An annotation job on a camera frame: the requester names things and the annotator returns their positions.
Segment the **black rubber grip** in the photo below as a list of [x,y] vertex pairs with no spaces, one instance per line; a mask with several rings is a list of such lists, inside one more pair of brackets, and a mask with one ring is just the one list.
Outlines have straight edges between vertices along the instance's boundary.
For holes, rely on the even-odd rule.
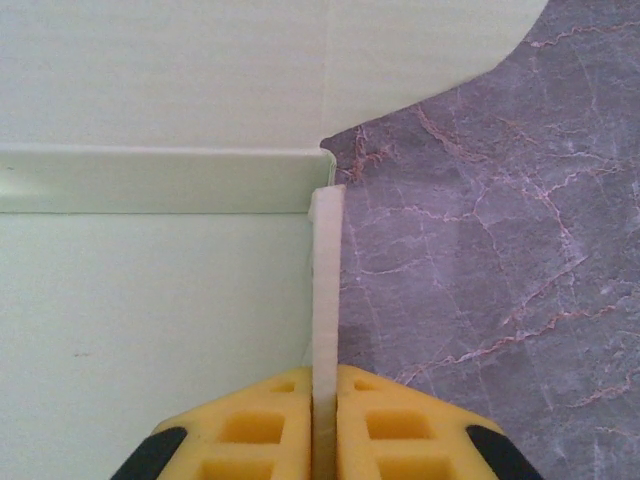
[[504,435],[480,425],[467,427],[467,434],[498,480],[544,480]]
[[156,480],[182,441],[187,429],[172,427],[147,437],[111,480]]

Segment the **yellow plastic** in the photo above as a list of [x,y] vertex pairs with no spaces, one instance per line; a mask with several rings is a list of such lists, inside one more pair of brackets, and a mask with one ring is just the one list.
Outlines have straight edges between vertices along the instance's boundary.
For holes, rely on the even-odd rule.
[[187,437],[158,480],[306,480],[311,370],[300,368],[162,422]]
[[355,367],[338,372],[340,480],[496,480],[465,428],[486,418]]
[[[338,369],[339,480],[496,480],[465,428],[486,418],[355,367]],[[308,480],[311,370],[197,407],[154,430],[188,435],[158,480]]]

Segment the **white panel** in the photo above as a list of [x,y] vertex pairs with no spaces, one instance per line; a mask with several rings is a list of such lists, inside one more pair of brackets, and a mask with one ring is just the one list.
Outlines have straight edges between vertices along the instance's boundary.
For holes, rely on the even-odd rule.
[[0,0],[0,142],[312,148],[493,68],[546,0]]
[[108,478],[163,419],[297,367],[301,215],[1,215],[0,478]]

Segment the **white plastic strip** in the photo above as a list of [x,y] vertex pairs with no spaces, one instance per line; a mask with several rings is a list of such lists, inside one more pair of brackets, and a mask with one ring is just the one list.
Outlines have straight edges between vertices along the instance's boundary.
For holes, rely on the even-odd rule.
[[318,189],[313,221],[313,434],[312,478],[336,478],[336,388],[343,185]]

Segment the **marble surface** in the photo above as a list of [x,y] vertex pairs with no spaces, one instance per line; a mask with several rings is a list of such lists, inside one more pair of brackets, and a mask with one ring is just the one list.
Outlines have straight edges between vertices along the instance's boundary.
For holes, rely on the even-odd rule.
[[552,0],[494,71],[324,142],[340,360],[640,478],[640,2]]

